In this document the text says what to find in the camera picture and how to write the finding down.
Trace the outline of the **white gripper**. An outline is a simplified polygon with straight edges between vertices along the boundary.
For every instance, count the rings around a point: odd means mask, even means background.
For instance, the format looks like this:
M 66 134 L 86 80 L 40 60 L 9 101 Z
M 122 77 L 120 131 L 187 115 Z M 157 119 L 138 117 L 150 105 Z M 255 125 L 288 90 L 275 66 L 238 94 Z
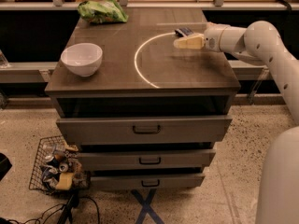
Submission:
M 228 28 L 226 24 L 209 23 L 206 26 L 204 35 L 193 34 L 176 39 L 173 43 L 177 49 L 202 49 L 204 46 L 208 50 L 221 52 L 221 36 Z

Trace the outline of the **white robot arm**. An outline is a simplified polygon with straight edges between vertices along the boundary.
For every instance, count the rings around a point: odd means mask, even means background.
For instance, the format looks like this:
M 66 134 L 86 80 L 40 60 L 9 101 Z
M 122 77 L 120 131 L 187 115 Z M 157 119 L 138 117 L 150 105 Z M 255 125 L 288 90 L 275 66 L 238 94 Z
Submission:
M 267 66 L 299 123 L 299 61 L 271 23 L 256 21 L 246 28 L 212 23 L 201 34 L 175 40 L 174 46 L 225 52 L 245 63 Z M 299 126 L 280 134 L 267 150 L 255 224 L 299 224 Z

